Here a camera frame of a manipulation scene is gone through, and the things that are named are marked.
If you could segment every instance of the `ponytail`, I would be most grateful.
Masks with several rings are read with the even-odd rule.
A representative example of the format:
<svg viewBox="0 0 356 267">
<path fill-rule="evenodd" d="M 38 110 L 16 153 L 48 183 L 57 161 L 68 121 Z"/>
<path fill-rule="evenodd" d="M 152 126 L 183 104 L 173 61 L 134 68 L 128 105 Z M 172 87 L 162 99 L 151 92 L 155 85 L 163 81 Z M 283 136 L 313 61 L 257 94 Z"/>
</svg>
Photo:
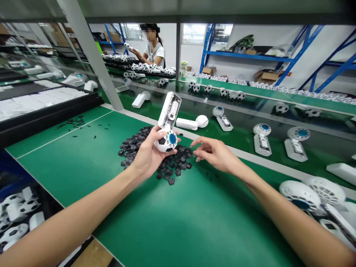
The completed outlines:
<svg viewBox="0 0 356 267">
<path fill-rule="evenodd" d="M 159 37 L 158 32 L 156 31 L 156 38 L 158 39 L 158 42 L 161 44 L 161 46 L 163 47 L 162 44 L 162 39 Z M 164 51 L 164 58 L 163 58 L 163 68 L 166 68 L 166 51 Z"/>
</svg>

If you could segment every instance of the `black hair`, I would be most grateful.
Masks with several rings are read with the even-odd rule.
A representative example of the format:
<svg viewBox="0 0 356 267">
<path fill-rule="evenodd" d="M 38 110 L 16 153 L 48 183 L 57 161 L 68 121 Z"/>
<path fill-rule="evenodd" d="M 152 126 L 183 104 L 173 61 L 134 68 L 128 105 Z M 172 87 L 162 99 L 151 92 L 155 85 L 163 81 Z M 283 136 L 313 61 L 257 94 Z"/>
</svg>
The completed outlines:
<svg viewBox="0 0 356 267">
<path fill-rule="evenodd" d="M 155 30 L 156 31 L 156 38 L 158 39 L 158 42 L 161 44 L 163 47 L 162 39 L 159 37 L 159 33 L 161 32 L 161 29 L 157 26 L 157 23 L 144 23 L 140 24 L 140 28 L 143 31 L 147 31 L 148 29 Z M 163 58 L 163 68 L 166 68 L 166 53 L 164 53 L 164 58 Z"/>
</svg>

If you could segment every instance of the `person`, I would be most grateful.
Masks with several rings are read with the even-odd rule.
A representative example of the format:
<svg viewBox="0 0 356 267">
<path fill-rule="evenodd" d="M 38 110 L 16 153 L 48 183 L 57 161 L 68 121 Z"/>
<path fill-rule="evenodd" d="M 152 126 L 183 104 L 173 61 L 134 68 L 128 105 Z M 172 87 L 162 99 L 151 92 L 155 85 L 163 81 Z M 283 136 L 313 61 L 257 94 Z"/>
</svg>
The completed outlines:
<svg viewBox="0 0 356 267">
<path fill-rule="evenodd" d="M 126 170 L 89 195 L 55 214 L 0 255 L 0 266 L 55 266 L 76 249 L 105 217 L 139 184 L 150 178 L 166 156 L 154 146 L 165 132 L 152 128 Z M 207 137 L 194 140 L 196 161 L 242 180 L 258 199 L 278 230 L 306 266 L 356 266 L 356 254 L 314 219 L 242 163 L 223 142 Z"/>
<path fill-rule="evenodd" d="M 159 37 L 160 28 L 156 23 L 154 24 L 140 24 L 141 30 L 146 34 L 148 44 L 143 55 L 137 50 L 131 51 L 138 60 L 147 63 L 148 65 L 157 64 L 166 68 L 165 51 L 162 44 L 162 39 Z"/>
</svg>

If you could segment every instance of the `metal shelving rack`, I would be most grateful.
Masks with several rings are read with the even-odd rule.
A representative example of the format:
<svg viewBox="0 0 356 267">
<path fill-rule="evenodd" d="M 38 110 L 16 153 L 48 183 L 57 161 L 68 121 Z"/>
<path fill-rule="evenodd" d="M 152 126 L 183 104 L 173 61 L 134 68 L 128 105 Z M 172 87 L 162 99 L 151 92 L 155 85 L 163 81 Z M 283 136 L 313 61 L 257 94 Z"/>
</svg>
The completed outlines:
<svg viewBox="0 0 356 267">
<path fill-rule="evenodd" d="M 315 79 L 319 71 L 325 67 L 325 66 L 334 66 L 338 67 L 338 69 L 329 77 L 326 79 L 325 82 L 323 82 L 317 89 L 315 89 L 316 93 L 320 93 L 330 82 L 332 82 L 337 76 L 339 76 L 341 73 L 348 69 L 354 69 L 356 70 L 356 64 L 353 62 L 356 60 L 356 53 L 353 54 L 346 62 L 340 63 L 340 62 L 333 62 L 331 61 L 331 58 L 339 51 L 342 49 L 348 47 L 349 45 L 353 44 L 356 42 L 356 28 L 353 30 L 353 32 L 343 41 L 338 48 L 324 61 L 323 64 L 320 65 L 319 68 L 303 83 L 303 85 L 299 88 L 301 90 L 310 80 L 310 92 L 314 91 L 314 86 L 315 86 Z"/>
<path fill-rule="evenodd" d="M 301 38 L 304 36 L 302 49 L 298 52 L 298 54 L 294 58 L 285 58 L 285 57 L 272 57 L 272 56 L 264 56 L 264 55 L 247 55 L 247 54 L 220 52 L 220 51 L 210 51 L 211 45 L 214 41 L 216 24 L 208 24 L 207 33 L 205 36 L 204 48 L 203 48 L 203 55 L 200 64 L 200 73 L 203 71 L 203 67 L 208 64 L 210 55 L 277 61 L 279 63 L 276 67 L 276 70 L 279 70 L 282 67 L 282 64 L 287 62 L 289 63 L 287 69 L 283 72 L 283 74 L 280 76 L 280 78 L 275 84 L 275 85 L 279 85 L 283 81 L 283 79 L 287 76 L 287 74 L 290 72 L 290 70 L 293 68 L 293 66 L 297 63 L 297 61 L 300 59 L 303 53 L 307 50 L 310 44 L 314 41 L 315 37 L 320 33 L 320 31 L 324 27 L 323 25 L 319 25 L 317 26 L 315 31 L 312 34 L 310 34 L 313 26 L 314 25 L 303 26 L 303 28 L 301 29 L 301 31 L 299 32 L 299 34 L 296 36 L 296 38 L 292 43 L 292 45 L 296 47 L 296 45 L 299 43 Z"/>
<path fill-rule="evenodd" d="M 118 43 L 118 42 L 113 42 L 113 41 L 112 41 L 109 28 L 108 28 L 108 26 L 107 26 L 106 23 L 104 23 L 104 25 L 105 25 L 105 29 L 106 29 L 106 32 L 108 33 L 108 37 L 109 37 L 109 40 L 110 40 L 110 41 L 109 41 L 109 42 L 107 42 L 107 41 L 99 41 L 99 44 L 101 44 L 101 45 L 111 45 L 112 50 L 114 51 L 114 55 L 116 55 L 115 45 L 124 45 L 124 43 L 126 43 L 126 39 L 125 39 L 125 36 L 124 36 L 124 34 L 123 34 L 122 26 L 121 26 L 121 24 L 119 23 L 120 32 L 121 32 L 121 33 L 120 33 L 120 32 L 114 27 L 114 25 L 113 25 L 112 23 L 110 23 L 111 27 L 117 32 L 117 34 L 118 34 L 119 36 L 121 36 L 121 38 L 122 38 L 122 40 L 123 40 L 123 43 Z M 129 52 L 127 51 L 127 49 L 125 49 L 124 54 L 129 55 Z"/>
</svg>

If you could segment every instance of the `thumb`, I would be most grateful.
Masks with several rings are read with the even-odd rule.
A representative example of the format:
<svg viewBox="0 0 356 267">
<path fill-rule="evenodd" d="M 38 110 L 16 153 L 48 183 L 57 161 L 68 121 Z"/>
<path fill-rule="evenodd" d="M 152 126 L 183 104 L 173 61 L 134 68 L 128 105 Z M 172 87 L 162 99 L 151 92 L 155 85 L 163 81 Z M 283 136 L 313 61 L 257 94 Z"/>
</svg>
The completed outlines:
<svg viewBox="0 0 356 267">
<path fill-rule="evenodd" d="M 193 155 L 198 156 L 200 159 L 205 159 L 207 161 L 211 161 L 213 155 L 204 151 L 204 150 L 194 150 Z"/>
<path fill-rule="evenodd" d="M 147 139 L 150 143 L 154 143 L 156 140 L 160 140 L 167 134 L 166 131 L 155 132 L 151 131 L 147 136 Z"/>
</svg>

